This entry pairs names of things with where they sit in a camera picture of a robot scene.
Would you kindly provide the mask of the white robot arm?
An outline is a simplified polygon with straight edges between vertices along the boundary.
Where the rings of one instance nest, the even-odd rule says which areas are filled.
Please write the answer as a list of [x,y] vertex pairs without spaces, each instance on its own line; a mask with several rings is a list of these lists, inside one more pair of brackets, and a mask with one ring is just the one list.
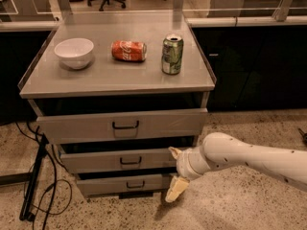
[[299,190],[307,190],[305,150],[256,146],[214,132],[197,147],[185,150],[169,147],[169,151],[177,160],[177,175],[171,180],[165,197],[167,202],[174,202],[192,180],[234,166],[246,166]]

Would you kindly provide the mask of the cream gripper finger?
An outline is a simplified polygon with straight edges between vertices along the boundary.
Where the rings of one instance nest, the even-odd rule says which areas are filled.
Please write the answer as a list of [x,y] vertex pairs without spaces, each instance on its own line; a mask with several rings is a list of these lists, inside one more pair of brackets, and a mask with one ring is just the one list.
[[189,186],[189,181],[181,176],[174,176],[167,191],[165,200],[174,202]]
[[178,160],[179,156],[182,154],[182,150],[178,148],[168,147],[168,150],[176,160]]

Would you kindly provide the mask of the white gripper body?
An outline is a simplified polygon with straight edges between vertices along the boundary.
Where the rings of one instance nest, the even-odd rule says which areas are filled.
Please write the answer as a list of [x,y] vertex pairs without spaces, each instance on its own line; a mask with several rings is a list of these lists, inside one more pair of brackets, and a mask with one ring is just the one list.
[[201,154],[200,147],[181,151],[177,156],[177,172],[187,179],[195,180],[210,171],[206,158]]

